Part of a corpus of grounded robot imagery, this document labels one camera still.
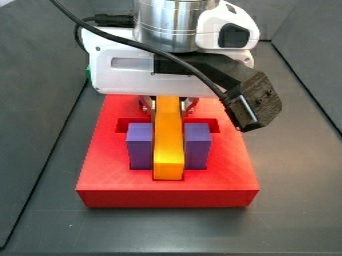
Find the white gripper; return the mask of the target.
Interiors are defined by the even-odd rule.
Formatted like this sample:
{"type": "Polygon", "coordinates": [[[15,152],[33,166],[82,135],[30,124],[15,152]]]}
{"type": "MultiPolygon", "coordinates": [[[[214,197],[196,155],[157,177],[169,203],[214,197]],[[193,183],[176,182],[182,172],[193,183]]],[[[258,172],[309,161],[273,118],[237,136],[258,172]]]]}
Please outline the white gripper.
{"type": "MultiPolygon", "coordinates": [[[[250,50],[260,29],[248,12],[228,0],[135,0],[134,25],[105,25],[103,32],[173,54],[214,53],[252,67],[250,50]]],[[[154,53],[114,42],[89,30],[82,40],[90,54],[94,88],[103,94],[141,95],[139,105],[156,115],[150,96],[181,96],[182,116],[194,112],[198,97],[214,93],[193,75],[154,73],[154,53]]]]}

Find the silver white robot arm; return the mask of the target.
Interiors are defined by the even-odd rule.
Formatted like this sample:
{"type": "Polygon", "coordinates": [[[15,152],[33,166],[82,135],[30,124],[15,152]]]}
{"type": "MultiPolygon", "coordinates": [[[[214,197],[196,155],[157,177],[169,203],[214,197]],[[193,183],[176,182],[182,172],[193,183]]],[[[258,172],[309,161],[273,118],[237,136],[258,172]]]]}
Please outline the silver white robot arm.
{"type": "Polygon", "coordinates": [[[212,97],[210,87],[161,55],[166,52],[216,83],[229,114],[257,120],[246,82],[258,73],[252,49],[260,29],[242,8],[228,0],[135,0],[133,23],[101,30],[143,46],[82,31],[95,90],[103,94],[212,97]]]}

